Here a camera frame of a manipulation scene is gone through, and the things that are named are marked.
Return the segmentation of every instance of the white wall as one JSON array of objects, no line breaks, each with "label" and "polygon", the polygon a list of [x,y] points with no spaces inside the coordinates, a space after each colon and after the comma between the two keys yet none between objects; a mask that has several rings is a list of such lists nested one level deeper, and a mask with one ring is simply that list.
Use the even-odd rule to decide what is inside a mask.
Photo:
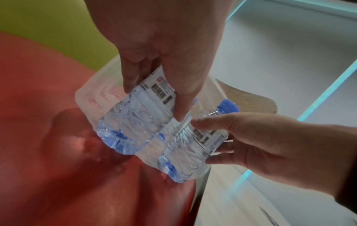
[{"label": "white wall", "polygon": [[[266,96],[278,114],[297,118],[357,59],[357,20],[289,4],[248,0],[227,22],[211,73]],[[357,74],[307,122],[357,126]],[[292,226],[355,225],[327,195],[248,179]]]}]

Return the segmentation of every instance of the green cushion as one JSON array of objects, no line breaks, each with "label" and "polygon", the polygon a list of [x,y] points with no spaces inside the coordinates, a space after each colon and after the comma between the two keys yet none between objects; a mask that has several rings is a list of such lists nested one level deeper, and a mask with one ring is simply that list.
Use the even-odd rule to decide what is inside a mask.
[{"label": "green cushion", "polygon": [[83,0],[0,0],[0,31],[47,45],[94,70],[118,54]]}]

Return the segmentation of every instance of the plastic water bottle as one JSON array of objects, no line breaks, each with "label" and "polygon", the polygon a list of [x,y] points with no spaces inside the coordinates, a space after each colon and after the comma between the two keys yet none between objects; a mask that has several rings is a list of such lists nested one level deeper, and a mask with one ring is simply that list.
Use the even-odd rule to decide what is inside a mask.
[{"label": "plastic water bottle", "polygon": [[[199,118],[239,112],[230,100],[223,100],[217,110],[203,112]],[[159,157],[163,172],[176,182],[184,182],[228,138],[225,130],[200,131],[191,124],[184,127]]]},{"label": "plastic water bottle", "polygon": [[96,132],[117,152],[133,155],[172,120],[175,97],[159,67],[99,120]]}]

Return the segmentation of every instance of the red surface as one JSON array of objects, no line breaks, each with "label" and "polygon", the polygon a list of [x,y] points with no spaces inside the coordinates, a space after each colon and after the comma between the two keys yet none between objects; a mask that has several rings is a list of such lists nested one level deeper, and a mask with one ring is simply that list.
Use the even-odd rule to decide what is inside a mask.
[{"label": "red surface", "polygon": [[177,184],[107,148],[74,102],[94,74],[0,33],[0,225],[182,225],[195,182]]}]

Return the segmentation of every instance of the hand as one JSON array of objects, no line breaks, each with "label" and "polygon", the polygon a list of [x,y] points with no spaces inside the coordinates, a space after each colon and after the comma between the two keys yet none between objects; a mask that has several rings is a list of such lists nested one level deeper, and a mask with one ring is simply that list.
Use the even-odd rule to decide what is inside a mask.
[{"label": "hand", "polygon": [[237,113],[194,119],[200,130],[228,130],[209,164],[239,164],[268,179],[337,196],[357,156],[357,129],[279,115]]},{"label": "hand", "polygon": [[99,31],[119,50],[130,92],[161,63],[182,121],[208,75],[233,0],[86,0]]}]

